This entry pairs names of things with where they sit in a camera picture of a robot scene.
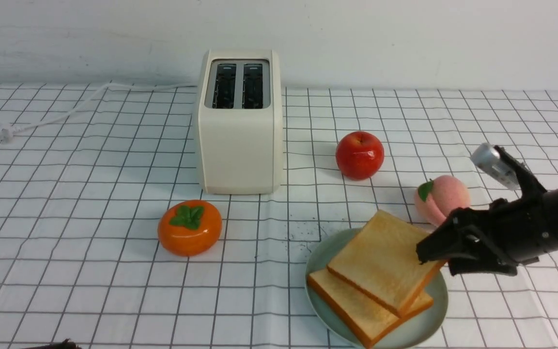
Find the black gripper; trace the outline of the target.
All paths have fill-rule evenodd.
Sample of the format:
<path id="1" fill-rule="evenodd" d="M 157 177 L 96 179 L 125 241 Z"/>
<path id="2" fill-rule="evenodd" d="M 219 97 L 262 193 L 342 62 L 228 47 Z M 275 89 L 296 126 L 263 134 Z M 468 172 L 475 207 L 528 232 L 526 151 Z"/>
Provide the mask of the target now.
<path id="1" fill-rule="evenodd" d="M 423 264 L 447 260 L 452 276 L 516 276 L 518 265 L 558 251 L 558 201 L 551 197 L 498 200 L 489 208 L 456 208 L 416 252 Z"/>

